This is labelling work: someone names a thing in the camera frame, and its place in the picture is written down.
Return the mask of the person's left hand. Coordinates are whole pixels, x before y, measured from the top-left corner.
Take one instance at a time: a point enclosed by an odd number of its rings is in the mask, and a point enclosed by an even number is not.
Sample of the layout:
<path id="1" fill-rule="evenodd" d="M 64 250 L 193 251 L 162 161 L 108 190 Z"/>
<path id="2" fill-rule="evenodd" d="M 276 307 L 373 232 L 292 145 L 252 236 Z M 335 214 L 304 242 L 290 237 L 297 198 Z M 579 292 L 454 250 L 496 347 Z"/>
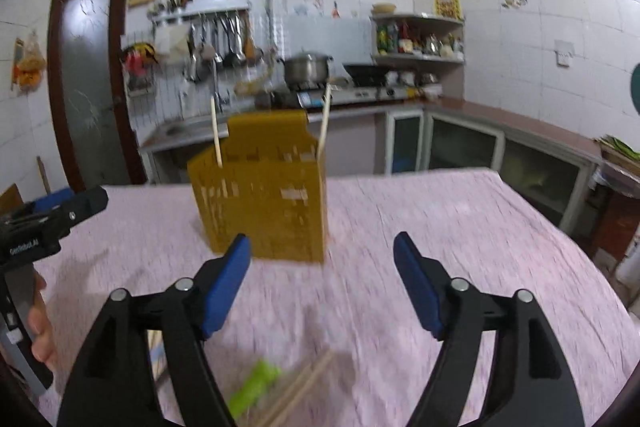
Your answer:
<path id="1" fill-rule="evenodd" d="M 42 298 L 42 292 L 46 287 L 47 283 L 44 278 L 38 271 L 34 271 L 34 303 L 29 310 L 27 321 L 30 330 L 35 335 L 32 340 L 32 355 L 53 372 L 58 352 L 56 352 L 53 338 L 53 326 Z"/>

